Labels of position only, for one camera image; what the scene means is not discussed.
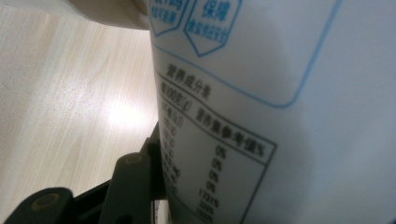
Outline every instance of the nutrition facts table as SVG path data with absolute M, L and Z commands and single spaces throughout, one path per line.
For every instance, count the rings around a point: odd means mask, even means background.
M 242 223 L 276 144 L 207 106 L 209 83 L 172 63 L 162 70 L 156 77 L 168 192 L 205 223 Z

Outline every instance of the blue border line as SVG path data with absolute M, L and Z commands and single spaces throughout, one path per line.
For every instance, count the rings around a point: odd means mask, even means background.
M 263 105 L 271 106 L 271 107 L 276 108 L 276 109 L 287 108 L 287 107 L 289 107 L 291 105 L 294 105 L 295 102 L 297 101 L 297 99 L 299 98 L 299 96 L 300 96 L 300 94 L 301 94 L 301 92 L 302 92 L 302 90 L 304 88 L 305 82 L 308 80 L 308 77 L 309 77 L 309 75 L 310 75 L 310 73 L 312 71 L 312 68 L 313 68 L 313 66 L 314 66 L 314 64 L 316 62 L 316 59 L 317 59 L 318 55 L 320 54 L 320 50 L 322 49 L 322 46 L 323 46 L 323 44 L 324 44 L 324 42 L 326 40 L 326 37 L 327 37 L 328 33 L 330 32 L 330 30 L 332 28 L 332 24 L 333 24 L 333 22 L 334 22 L 334 20 L 335 20 L 335 18 L 337 16 L 337 13 L 338 13 L 338 11 L 339 11 L 339 9 L 341 7 L 342 2 L 343 2 L 343 0 L 336 0 L 335 1 L 334 6 L 332 7 L 332 11 L 331 11 L 331 14 L 329 16 L 329 19 L 327 19 L 327 21 L 326 21 L 326 24 L 325 24 L 325 26 L 323 28 L 323 31 L 320 34 L 320 37 L 319 37 L 318 42 L 317 42 L 317 44 L 315 46 L 315 49 L 314 49 L 314 51 L 312 53 L 312 56 L 311 56 L 311 58 L 310 58 L 310 60 L 308 62 L 308 65 L 307 65 L 307 67 L 304 70 L 304 75 L 303 75 L 302 81 L 301 81 L 297 91 L 295 92 L 293 98 L 288 103 L 285 103 L 285 104 L 282 104 L 282 105 L 275 104 L 275 103 L 266 101 L 266 100 L 264 100 L 264 99 L 262 99 L 260 97 L 257 97 L 256 95 L 253 95 L 252 93 L 250 93 L 248 91 L 242 90 L 242 89 L 236 87 L 235 85 L 231 84 L 227 80 L 225 80 L 225 79 L 223 79 L 223 78 L 221 78 L 221 77 L 219 77 L 219 76 L 207 71 L 203 67 L 200 67 L 197 64 L 194 64 L 194 63 L 192 63 L 190 61 L 187 61 L 187 60 L 183 59 L 182 57 L 176 55 L 175 53 L 173 53 L 173 52 L 171 52 L 171 51 L 169 51 L 167 49 L 161 48 L 160 46 L 156 45 L 152 41 L 151 41 L 151 44 L 155 48 L 157 48 L 157 49 L 159 49 L 159 50 L 161 50 L 161 51 L 163 51 L 163 52 L 165 52 L 165 53 L 167 53 L 167 54 L 169 54 L 169 55 L 171 55 L 171 56 L 173 56 L 175 58 L 178 58 L 179 60 L 183 61 L 184 63 L 188 63 L 189 65 L 192 65 L 192 66 L 196 67 L 197 69 L 203 71 L 204 73 L 207 73 L 208 75 L 210 75 L 215 80 L 217 80 L 218 82 L 222 83 L 223 85 L 229 87 L 230 89 L 232 89 L 234 91 L 238 91 L 239 93 L 241 93 L 243 95 L 246 95 L 248 98 L 251 98 L 254 101 L 257 101 L 257 102 L 259 102 L 259 103 L 261 103 Z
M 189 4 L 189 2 L 190 2 L 190 0 L 186 0 L 186 6 L 184 6 L 184 8 L 183 8 L 183 12 L 180 15 L 180 19 L 178 20 L 177 25 L 175 27 L 171 27 L 171 28 L 168 28 L 168 29 L 166 29 L 164 31 L 161 31 L 158 34 L 156 34 L 155 29 L 154 29 L 154 24 L 152 23 L 152 17 L 151 17 L 151 6 L 152 6 L 152 3 L 150 2 L 150 6 L 149 6 L 149 22 L 151 23 L 151 27 L 152 27 L 154 36 L 157 37 L 159 35 L 164 35 L 166 33 L 169 33 L 169 32 L 177 30 L 180 27 L 181 21 L 183 20 L 184 13 L 186 12 L 187 5 Z
M 189 17 L 187 18 L 187 22 L 186 22 L 186 25 L 184 26 L 183 32 L 184 32 L 184 34 L 186 35 L 186 37 L 189 39 L 189 41 L 190 41 L 190 43 L 192 44 L 192 47 L 194 48 L 194 50 L 195 50 L 195 52 L 197 53 L 198 57 L 203 57 L 203 56 L 206 56 L 207 54 L 213 53 L 214 51 L 216 51 L 216 50 L 218 50 L 218 49 L 224 48 L 224 46 L 227 44 L 228 38 L 230 37 L 230 33 L 231 33 L 231 31 L 233 30 L 233 24 L 235 23 L 236 17 L 238 16 L 238 13 L 239 13 L 239 9 L 241 8 L 242 0 L 238 0 L 238 7 L 236 8 L 235 14 L 233 15 L 233 20 L 232 20 L 231 23 L 230 23 L 230 31 L 229 31 L 229 34 L 227 35 L 227 38 L 225 39 L 224 43 L 222 43 L 222 44 L 219 45 L 218 47 L 215 47 L 214 49 L 210 49 L 209 51 L 202 52 L 202 53 L 199 52 L 199 50 L 198 50 L 198 48 L 196 47 L 194 41 L 191 39 L 189 33 L 187 32 L 187 26 L 188 26 L 188 24 L 189 24 L 189 21 L 191 20 L 191 15 L 192 15 L 192 13 L 194 12 L 196 3 L 197 3 L 198 1 L 199 1 L 199 0 L 195 0 L 194 5 L 192 6 L 190 15 L 189 15 Z

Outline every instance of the blue shield label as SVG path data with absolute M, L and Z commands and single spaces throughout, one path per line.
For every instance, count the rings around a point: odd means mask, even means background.
M 242 0 L 195 0 L 184 33 L 199 57 L 227 44 Z
M 189 0 L 152 0 L 149 19 L 155 36 L 178 29 Z

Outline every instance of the wooden table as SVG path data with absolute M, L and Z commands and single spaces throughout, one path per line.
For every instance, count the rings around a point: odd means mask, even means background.
M 0 222 L 30 194 L 105 182 L 157 122 L 148 31 L 0 5 Z

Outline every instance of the black bracket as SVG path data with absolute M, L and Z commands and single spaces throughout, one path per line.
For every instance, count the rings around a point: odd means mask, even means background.
M 76 198 L 43 189 L 26 198 L 7 224 L 152 224 L 155 201 L 166 199 L 158 124 L 138 153 L 118 159 L 111 180 Z

